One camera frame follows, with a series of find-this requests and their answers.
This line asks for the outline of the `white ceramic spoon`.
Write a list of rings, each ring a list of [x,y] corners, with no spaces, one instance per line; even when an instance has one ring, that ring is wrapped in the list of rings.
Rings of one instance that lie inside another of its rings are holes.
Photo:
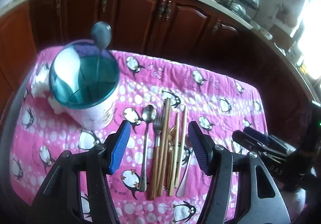
[[[71,88],[72,92],[79,89],[78,76],[80,57],[73,47],[63,49],[54,61],[57,76]]]

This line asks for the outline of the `white floral utensil holder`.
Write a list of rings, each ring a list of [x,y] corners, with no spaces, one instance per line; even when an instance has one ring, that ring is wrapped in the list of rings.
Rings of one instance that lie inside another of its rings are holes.
[[[65,48],[73,47],[80,57],[79,89],[72,92],[54,71],[54,61]],[[99,49],[92,40],[76,40],[65,45],[52,61],[49,86],[54,99],[77,123],[87,130],[100,130],[111,123],[118,95],[120,68],[112,53],[103,50],[99,79],[96,65]]]

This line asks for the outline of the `steel fork wooden handle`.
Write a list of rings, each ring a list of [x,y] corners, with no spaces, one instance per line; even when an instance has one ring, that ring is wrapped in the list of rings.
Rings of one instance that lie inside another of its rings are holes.
[[[157,189],[157,173],[158,173],[158,160],[159,160],[159,149],[160,149],[160,138],[161,131],[163,128],[163,115],[158,114],[156,119],[153,122],[153,131],[155,134],[154,140],[154,150],[153,150],[153,165],[152,165],[152,175],[151,175],[151,187],[148,199],[153,201],[156,197],[156,189]]]

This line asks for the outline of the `white crumpled tissue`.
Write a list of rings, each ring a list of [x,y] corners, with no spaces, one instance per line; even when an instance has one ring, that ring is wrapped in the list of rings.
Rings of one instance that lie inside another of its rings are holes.
[[[56,115],[60,115],[65,112],[64,108],[54,99],[50,92],[49,86],[49,72],[50,67],[48,63],[42,63],[39,71],[33,77],[31,83],[31,95],[33,98],[46,99],[49,106],[52,108]]]

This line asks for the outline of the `small steel spoon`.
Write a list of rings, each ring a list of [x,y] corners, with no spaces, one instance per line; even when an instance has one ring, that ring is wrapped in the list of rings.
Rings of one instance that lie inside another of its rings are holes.
[[[96,80],[99,79],[99,66],[100,66],[100,57],[101,52],[106,49],[112,40],[112,28],[111,26],[104,22],[98,21],[95,23],[91,30],[91,37],[94,44],[99,49],[99,54],[97,58],[97,65],[96,65]]]

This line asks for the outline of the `gold wooden fork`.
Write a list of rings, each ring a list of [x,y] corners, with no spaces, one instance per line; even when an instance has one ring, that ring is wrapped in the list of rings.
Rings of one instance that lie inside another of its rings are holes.
[[[189,166],[190,166],[190,162],[191,162],[191,159],[192,159],[192,156],[193,156],[193,148],[192,148],[192,144],[190,142],[190,139],[189,139],[189,135],[186,135],[186,142],[187,142],[187,146],[188,146],[188,149],[189,149],[189,155],[188,155],[188,161],[187,161],[187,165],[186,165],[186,169],[184,171],[184,174],[183,174],[183,177],[182,177],[182,180],[180,182],[180,185],[176,191],[176,197],[177,198],[182,198],[185,194],[185,190],[186,190],[186,183],[187,183],[187,175],[188,175],[188,170],[189,170]]]

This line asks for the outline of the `wooden kitchen cabinets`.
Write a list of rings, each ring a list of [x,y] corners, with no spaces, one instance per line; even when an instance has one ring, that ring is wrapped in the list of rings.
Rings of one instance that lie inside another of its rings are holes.
[[[211,0],[24,0],[1,12],[1,106],[39,51],[89,38],[97,21],[112,27],[111,49],[164,57],[255,86],[268,132],[296,140],[313,99],[272,42]]]

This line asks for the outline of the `pink penguin cloth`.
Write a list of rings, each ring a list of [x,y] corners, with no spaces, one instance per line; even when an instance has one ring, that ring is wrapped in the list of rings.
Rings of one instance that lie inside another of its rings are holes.
[[[123,120],[131,135],[120,168],[108,177],[122,223],[196,223],[211,179],[187,143],[196,121],[216,144],[239,148],[232,133],[245,127],[267,131],[259,92],[246,83],[202,68],[114,51],[120,81],[110,124],[89,131],[50,99],[38,97],[59,47],[43,50],[27,84],[10,152],[10,183],[31,204],[56,158],[85,152],[116,132]]]

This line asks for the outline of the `black dish rack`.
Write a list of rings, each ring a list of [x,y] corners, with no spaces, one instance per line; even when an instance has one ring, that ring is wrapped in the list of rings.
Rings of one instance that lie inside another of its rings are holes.
[[[254,20],[260,9],[253,0],[218,0],[218,3],[247,22]]]

